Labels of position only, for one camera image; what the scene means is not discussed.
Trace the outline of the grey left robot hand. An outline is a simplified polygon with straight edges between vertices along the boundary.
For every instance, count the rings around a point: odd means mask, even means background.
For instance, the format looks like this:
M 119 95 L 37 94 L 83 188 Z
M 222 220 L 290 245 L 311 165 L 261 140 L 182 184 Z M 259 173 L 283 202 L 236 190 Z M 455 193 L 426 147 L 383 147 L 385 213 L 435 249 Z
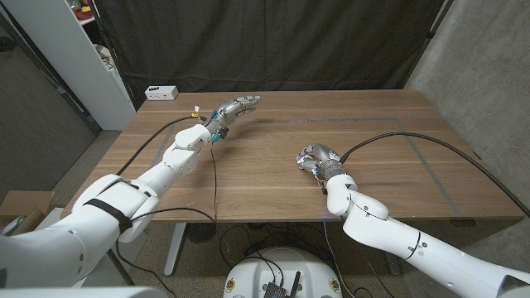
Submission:
M 205 124 L 213 141 L 217 142 L 220 138 L 225 138 L 229 126 L 235 122 L 236 118 L 254 111 L 260 100 L 260 96 L 243 96 L 223 102 L 218 110 L 212 112 L 212 117 Z

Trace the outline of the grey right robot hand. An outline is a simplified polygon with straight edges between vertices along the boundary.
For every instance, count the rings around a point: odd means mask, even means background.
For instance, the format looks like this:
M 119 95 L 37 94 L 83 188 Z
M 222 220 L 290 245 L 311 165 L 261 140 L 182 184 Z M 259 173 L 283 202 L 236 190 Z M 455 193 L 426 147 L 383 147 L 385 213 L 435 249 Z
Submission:
M 319 180 L 328 181 L 346 173 L 340 157 L 329 147 L 314 143 L 306 146 L 296 157 L 301 170 L 309 171 Z

